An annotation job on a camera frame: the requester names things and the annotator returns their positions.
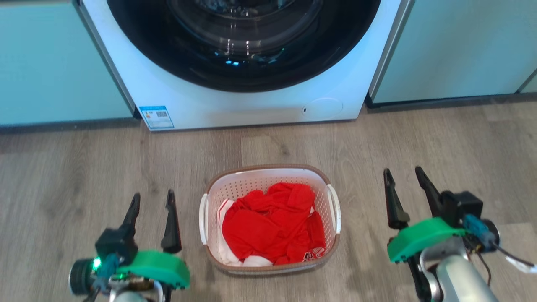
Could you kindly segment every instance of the cabinet door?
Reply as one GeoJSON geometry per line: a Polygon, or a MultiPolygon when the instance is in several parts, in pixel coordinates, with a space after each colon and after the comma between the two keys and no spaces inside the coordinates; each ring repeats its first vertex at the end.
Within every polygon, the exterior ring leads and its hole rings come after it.
{"type": "Polygon", "coordinates": [[[0,126],[132,117],[72,2],[0,2],[0,44],[0,126]]]}
{"type": "Polygon", "coordinates": [[[516,92],[537,66],[536,0],[415,0],[373,103],[516,92]]]}

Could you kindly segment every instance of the laminate flooring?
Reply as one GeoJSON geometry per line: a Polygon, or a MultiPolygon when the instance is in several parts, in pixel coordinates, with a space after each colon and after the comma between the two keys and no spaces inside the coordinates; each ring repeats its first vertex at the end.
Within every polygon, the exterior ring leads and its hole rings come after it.
{"type": "MultiPolygon", "coordinates": [[[[503,246],[537,261],[537,102],[363,109],[345,123],[169,133],[150,133],[144,124],[4,131],[1,300],[82,300],[67,284],[73,262],[95,256],[95,240],[106,226],[121,224],[135,192],[142,196],[135,240],[141,249],[158,249],[166,192],[174,189],[192,286],[174,292],[173,301],[417,301],[408,267],[388,260],[386,244],[396,232],[386,222],[382,179],[390,168],[411,223],[429,218],[416,165],[440,191],[480,197],[503,246]],[[301,274],[223,274],[199,238],[200,198],[219,172],[268,163],[304,163],[326,173],[342,208],[338,250],[326,265],[301,274]]],[[[484,258],[500,301],[535,301],[537,277],[499,253],[484,258]]]]}

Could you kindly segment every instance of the red clothing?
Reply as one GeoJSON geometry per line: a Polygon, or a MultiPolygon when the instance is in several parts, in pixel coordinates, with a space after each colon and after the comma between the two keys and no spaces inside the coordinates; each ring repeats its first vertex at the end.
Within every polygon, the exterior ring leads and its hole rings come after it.
{"type": "Polygon", "coordinates": [[[321,217],[311,213],[314,202],[315,194],[303,184],[252,191],[227,211],[222,234],[240,260],[255,255],[279,265],[319,258],[326,244],[321,217]]]}

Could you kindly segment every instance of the basket handle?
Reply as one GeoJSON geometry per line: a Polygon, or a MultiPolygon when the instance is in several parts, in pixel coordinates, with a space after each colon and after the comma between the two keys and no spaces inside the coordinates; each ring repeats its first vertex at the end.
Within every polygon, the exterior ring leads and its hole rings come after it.
{"type": "Polygon", "coordinates": [[[209,202],[209,195],[204,194],[201,198],[200,202],[200,217],[199,217],[199,223],[200,223],[200,237],[201,237],[201,243],[203,243],[204,246],[207,245],[207,237],[208,236],[208,216],[209,216],[209,207],[207,206],[207,203],[209,202]]]}
{"type": "Polygon", "coordinates": [[[341,232],[341,208],[339,207],[339,198],[336,190],[331,184],[326,185],[328,188],[328,201],[330,202],[330,213],[332,214],[332,225],[336,234],[341,232]]]}

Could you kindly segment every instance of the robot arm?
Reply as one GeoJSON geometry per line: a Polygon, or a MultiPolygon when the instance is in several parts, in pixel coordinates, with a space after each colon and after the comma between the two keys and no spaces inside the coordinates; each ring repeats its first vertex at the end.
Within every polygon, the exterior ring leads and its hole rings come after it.
{"type": "Polygon", "coordinates": [[[384,171],[388,225],[399,230],[388,243],[390,260],[409,266],[420,301],[497,302],[485,280],[468,261],[465,244],[466,241],[478,246],[476,252],[494,251],[499,246],[494,224],[479,219],[483,202],[470,192],[440,194],[420,167],[416,167],[416,175],[433,218],[409,226],[410,217],[395,192],[391,172],[384,171]]]}
{"type": "Polygon", "coordinates": [[[168,219],[161,241],[163,252],[138,251],[134,242],[136,218],[140,212],[140,194],[136,193],[118,229],[103,231],[95,249],[97,257],[77,260],[69,273],[69,286],[74,295],[87,296],[93,302],[97,295],[109,296],[110,302],[170,302],[171,291],[190,285],[190,272],[179,257],[181,238],[175,194],[168,191],[168,219]],[[146,298],[142,294],[152,294],[146,298]]]}

